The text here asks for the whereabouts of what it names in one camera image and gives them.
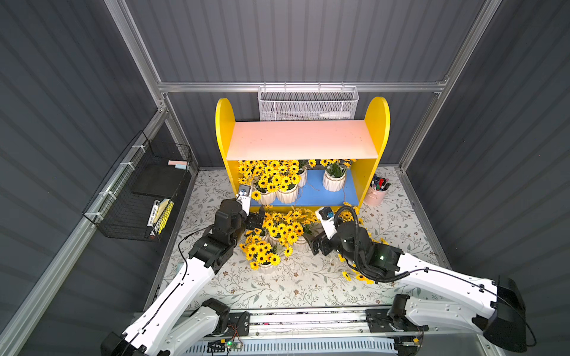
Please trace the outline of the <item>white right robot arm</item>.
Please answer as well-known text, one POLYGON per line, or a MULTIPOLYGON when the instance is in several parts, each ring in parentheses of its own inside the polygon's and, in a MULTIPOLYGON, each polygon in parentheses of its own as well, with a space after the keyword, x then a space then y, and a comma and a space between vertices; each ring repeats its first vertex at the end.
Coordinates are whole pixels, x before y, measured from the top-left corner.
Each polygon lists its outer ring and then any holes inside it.
POLYGON ((533 332, 518 286, 509 277, 474 277, 427 263, 402 249, 378 243, 360 225, 356 211, 325 206, 316 211, 323 231, 310 242, 313 254, 337 252, 349 268, 373 283, 401 281, 444 298, 425 301, 396 295, 388 320, 396 330, 415 326, 423 331, 438 323, 482 335, 501 349, 523 353, 533 332))

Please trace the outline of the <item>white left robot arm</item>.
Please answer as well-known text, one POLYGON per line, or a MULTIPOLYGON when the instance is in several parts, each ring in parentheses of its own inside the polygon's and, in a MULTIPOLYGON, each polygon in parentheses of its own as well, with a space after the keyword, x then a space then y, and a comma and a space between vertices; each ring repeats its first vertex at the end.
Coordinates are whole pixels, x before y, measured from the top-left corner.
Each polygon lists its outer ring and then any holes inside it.
POLYGON ((223 200, 215 222, 206 227, 166 290, 122 334, 110 333, 102 355, 182 355, 208 335, 223 335, 230 308, 214 298, 181 321, 189 304, 233 256, 238 238, 252 221, 250 197, 223 200))

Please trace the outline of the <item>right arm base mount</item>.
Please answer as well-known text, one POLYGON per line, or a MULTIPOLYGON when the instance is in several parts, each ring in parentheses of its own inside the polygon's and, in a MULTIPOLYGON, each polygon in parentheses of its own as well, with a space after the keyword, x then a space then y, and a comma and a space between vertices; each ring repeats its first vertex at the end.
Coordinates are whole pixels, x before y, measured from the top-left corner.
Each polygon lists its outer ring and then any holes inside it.
POLYGON ((365 310, 365 321, 371 333, 387 332, 427 332, 428 325, 417 326, 405 316, 391 314, 389 308, 373 308, 365 310))

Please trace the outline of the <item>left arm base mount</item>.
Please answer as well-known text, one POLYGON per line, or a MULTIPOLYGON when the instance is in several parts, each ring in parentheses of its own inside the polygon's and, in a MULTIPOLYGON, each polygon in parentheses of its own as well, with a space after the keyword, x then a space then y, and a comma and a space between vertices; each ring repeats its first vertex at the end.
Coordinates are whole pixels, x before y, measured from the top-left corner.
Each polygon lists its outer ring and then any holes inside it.
POLYGON ((215 330, 213 333, 206 335, 206 338, 238 338, 249 335, 251 326, 251 313, 248 311, 230 312, 224 328, 215 330))

